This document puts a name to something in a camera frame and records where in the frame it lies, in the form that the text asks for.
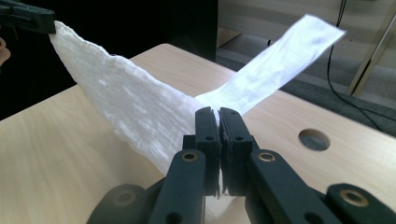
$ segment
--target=black plastic part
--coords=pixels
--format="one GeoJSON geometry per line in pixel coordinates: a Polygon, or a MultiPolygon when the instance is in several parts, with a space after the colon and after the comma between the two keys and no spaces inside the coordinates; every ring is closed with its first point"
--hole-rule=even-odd
{"type": "Polygon", "coordinates": [[[275,223],[341,223],[276,152],[254,150],[247,167],[275,223]]]}
{"type": "Polygon", "coordinates": [[[54,11],[11,0],[0,0],[0,5],[9,7],[7,10],[1,10],[2,27],[19,28],[40,34],[56,33],[54,11]]]}
{"type": "Polygon", "coordinates": [[[326,203],[344,223],[396,223],[396,214],[364,189],[350,185],[329,186],[326,203]]]}
{"type": "Polygon", "coordinates": [[[184,135],[182,149],[195,149],[195,135],[184,135]]]}
{"type": "Polygon", "coordinates": [[[133,223],[132,221],[129,221],[127,223],[146,224],[149,222],[152,209],[154,208],[155,203],[157,202],[158,195],[160,195],[164,180],[165,178],[161,179],[160,181],[158,181],[157,183],[153,184],[151,187],[146,189],[144,194],[144,199],[141,205],[143,209],[139,215],[138,221],[136,223],[133,223]]]}
{"type": "Polygon", "coordinates": [[[273,224],[274,221],[270,212],[262,201],[260,193],[254,185],[247,188],[247,196],[245,198],[245,209],[251,224],[273,224]]]}
{"type": "Polygon", "coordinates": [[[222,107],[219,112],[219,135],[221,140],[221,171],[223,192],[232,196],[245,196],[249,175],[247,160],[253,149],[258,149],[241,115],[222,107]]]}
{"type": "Polygon", "coordinates": [[[219,128],[210,107],[195,113],[195,149],[202,151],[206,158],[206,195],[219,195],[220,150],[219,128]]]}
{"type": "Polygon", "coordinates": [[[179,151],[148,223],[203,223],[205,215],[205,154],[195,149],[179,151]]]}
{"type": "Polygon", "coordinates": [[[109,191],[91,213],[88,224],[140,223],[145,190],[124,184],[109,191]]]}

